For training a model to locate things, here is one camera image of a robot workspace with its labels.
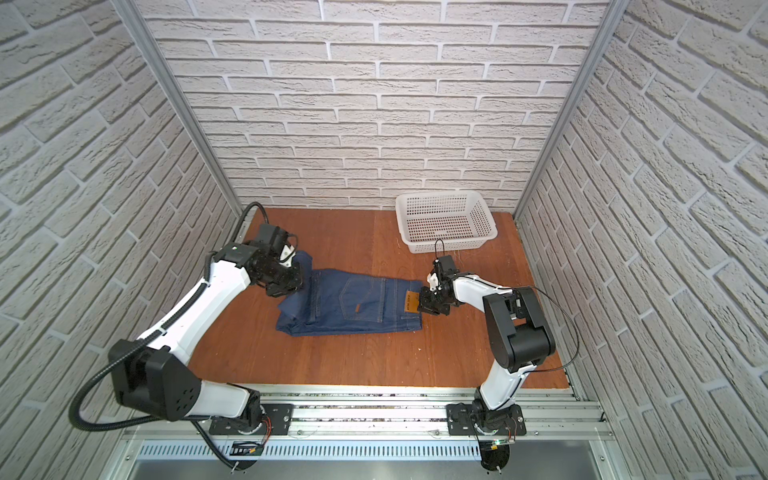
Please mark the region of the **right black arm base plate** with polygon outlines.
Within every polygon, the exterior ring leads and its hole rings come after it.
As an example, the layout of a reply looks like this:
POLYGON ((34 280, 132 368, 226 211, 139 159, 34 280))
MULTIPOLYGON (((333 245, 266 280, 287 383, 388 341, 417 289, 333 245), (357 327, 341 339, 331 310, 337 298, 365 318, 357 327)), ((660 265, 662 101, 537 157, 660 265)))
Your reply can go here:
POLYGON ((517 404, 499 410, 487 410, 479 402, 448 404, 446 415, 450 436, 502 435, 512 438, 527 434, 522 409, 517 404))

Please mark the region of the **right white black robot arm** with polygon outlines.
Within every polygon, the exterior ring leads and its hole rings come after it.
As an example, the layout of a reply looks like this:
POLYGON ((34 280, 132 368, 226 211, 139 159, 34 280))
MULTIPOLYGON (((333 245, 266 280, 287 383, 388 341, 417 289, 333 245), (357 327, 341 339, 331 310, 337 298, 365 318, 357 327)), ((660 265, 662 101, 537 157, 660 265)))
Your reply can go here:
POLYGON ((494 357, 472 404, 475 429, 491 435, 505 428, 514 435, 519 431, 513 412, 515 396, 528 376, 555 353, 554 335, 530 287, 501 286, 474 274, 427 276, 419 297, 421 312, 447 315, 462 305, 485 315, 494 357))

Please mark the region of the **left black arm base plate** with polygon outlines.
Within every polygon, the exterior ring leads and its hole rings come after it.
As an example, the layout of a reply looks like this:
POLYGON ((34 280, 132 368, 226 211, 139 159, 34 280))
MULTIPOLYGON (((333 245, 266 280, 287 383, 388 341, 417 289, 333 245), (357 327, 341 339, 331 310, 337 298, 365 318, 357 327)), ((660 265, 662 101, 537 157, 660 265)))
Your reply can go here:
POLYGON ((208 432, 211 435, 256 435, 265 436, 271 428, 271 435, 285 436, 288 434, 295 406, 293 404, 267 403, 262 404, 260 423, 257 426, 247 426, 237 419, 217 417, 211 420, 208 432))

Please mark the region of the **dark blue denim trousers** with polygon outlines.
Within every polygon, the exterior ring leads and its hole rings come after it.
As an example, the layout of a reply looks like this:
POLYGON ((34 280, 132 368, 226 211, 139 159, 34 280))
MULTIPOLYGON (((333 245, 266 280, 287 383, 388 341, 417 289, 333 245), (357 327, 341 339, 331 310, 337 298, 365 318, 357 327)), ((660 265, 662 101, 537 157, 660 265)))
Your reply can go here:
POLYGON ((406 296, 418 294, 420 281, 315 269, 300 251, 303 285, 279 305, 276 330, 292 337, 414 332, 420 312, 406 309, 406 296))

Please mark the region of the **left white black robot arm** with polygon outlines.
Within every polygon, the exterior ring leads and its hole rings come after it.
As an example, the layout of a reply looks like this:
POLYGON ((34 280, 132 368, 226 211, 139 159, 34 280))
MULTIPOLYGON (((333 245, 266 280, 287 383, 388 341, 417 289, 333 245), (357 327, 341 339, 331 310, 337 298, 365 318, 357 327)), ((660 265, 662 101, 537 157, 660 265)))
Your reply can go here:
POLYGON ((248 287, 270 296, 297 291, 303 282, 297 248, 264 243, 230 243, 207 259, 203 277, 160 321, 133 341, 109 351, 116 364, 110 376, 118 404, 152 418, 238 418, 248 425, 260 417, 258 394, 246 387, 199 378, 188 367, 206 331, 248 287))

